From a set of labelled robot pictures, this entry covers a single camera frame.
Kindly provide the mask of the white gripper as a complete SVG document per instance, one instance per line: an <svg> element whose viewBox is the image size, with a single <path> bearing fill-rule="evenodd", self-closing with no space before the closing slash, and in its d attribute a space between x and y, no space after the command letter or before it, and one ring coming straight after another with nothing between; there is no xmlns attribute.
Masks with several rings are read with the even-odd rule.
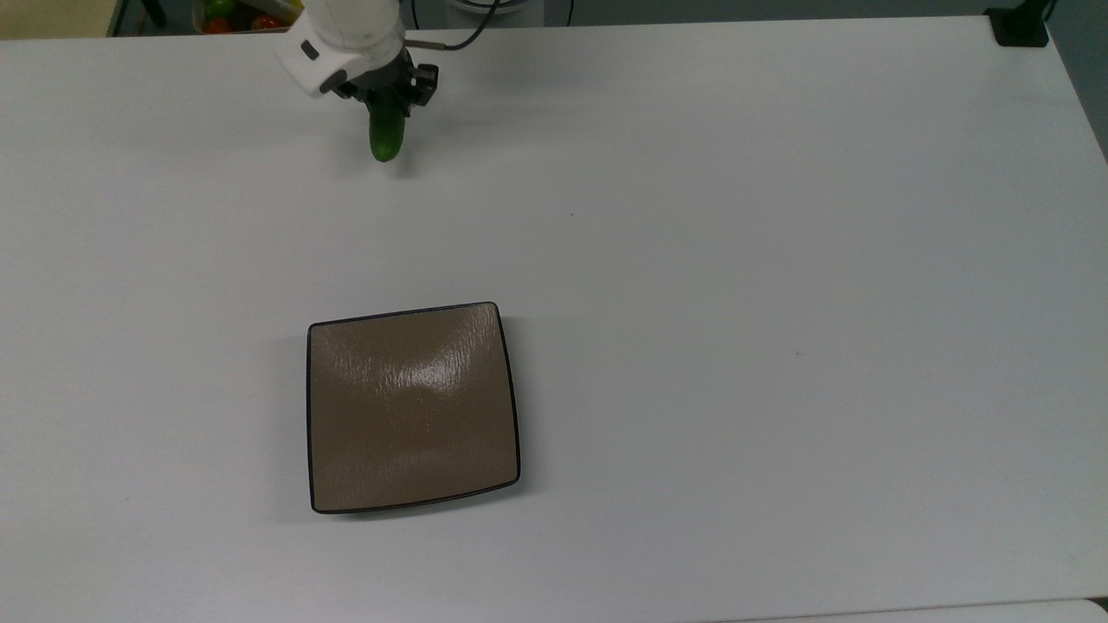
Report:
<svg viewBox="0 0 1108 623"><path fill-rule="evenodd" d="M380 101L381 79L371 72L388 67L403 51L403 24L336 27L294 24L278 35L274 54L293 82L312 98L334 91L345 101L371 110ZM438 91L440 68L406 59L393 82L406 112L424 108Z"/></svg>

